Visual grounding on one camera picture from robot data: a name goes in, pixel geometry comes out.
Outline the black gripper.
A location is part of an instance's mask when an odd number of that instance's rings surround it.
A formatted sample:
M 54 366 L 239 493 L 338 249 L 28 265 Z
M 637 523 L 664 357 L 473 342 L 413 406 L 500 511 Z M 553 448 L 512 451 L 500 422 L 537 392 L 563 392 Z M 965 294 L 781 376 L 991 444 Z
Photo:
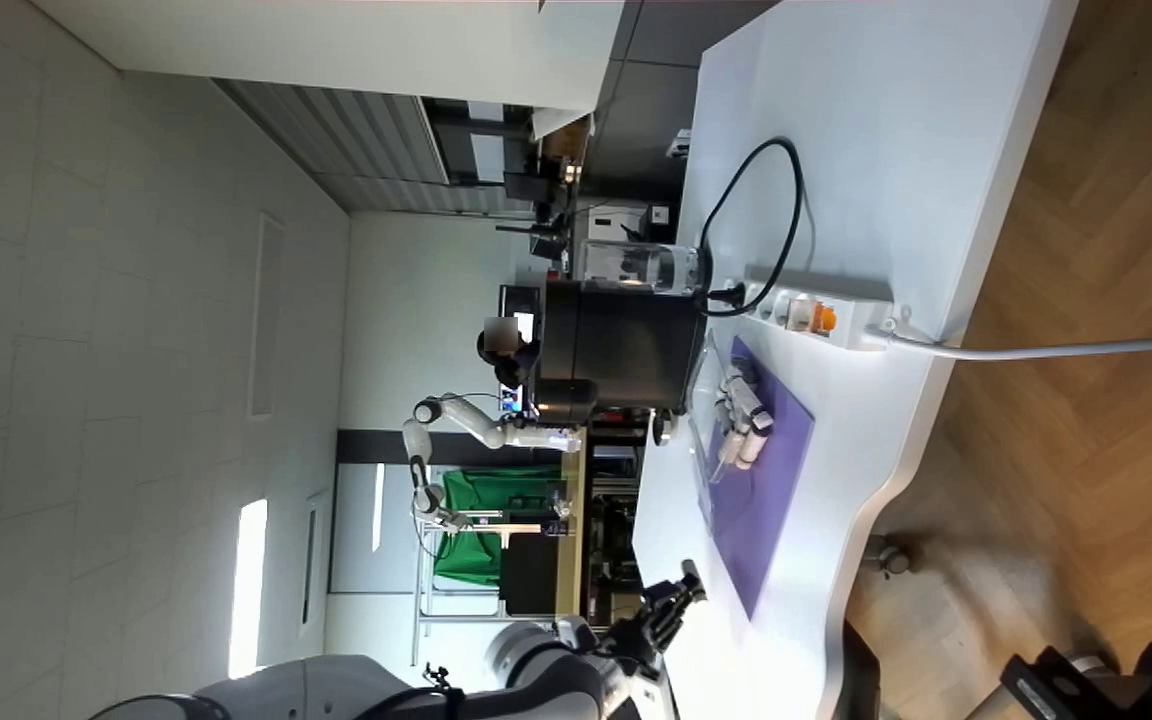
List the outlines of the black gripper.
M 705 580 L 695 562 L 685 558 L 676 580 L 659 580 L 640 591 L 640 608 L 632 618 L 611 623 L 611 653 L 632 665 L 656 665 L 685 629 L 687 608 L 701 600 Z

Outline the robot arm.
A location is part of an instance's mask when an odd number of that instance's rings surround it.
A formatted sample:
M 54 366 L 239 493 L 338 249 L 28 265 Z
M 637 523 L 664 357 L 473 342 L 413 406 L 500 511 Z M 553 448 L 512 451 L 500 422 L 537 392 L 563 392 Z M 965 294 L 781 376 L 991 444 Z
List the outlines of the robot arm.
M 512 616 L 468 676 L 433 667 L 406 683 L 373 654 L 266 665 L 197 691 L 141 691 L 93 720 L 640 720 L 668 686 L 664 653 L 705 580 L 692 558 L 649 584 L 629 618 Z

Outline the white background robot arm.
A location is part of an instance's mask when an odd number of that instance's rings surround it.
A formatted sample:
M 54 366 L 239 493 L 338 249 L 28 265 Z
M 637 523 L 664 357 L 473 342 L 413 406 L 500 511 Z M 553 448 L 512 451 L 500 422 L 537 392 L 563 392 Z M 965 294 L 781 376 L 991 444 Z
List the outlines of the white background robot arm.
M 527 448 L 527 451 L 571 451 L 581 436 L 571 426 L 506 422 L 492 418 L 483 406 L 454 392 L 424 394 L 413 404 L 401 444 L 406 457 L 414 507 L 436 515 L 444 507 L 438 493 L 429 478 L 433 466 L 433 426 L 450 422 L 468 432 L 478 448 Z

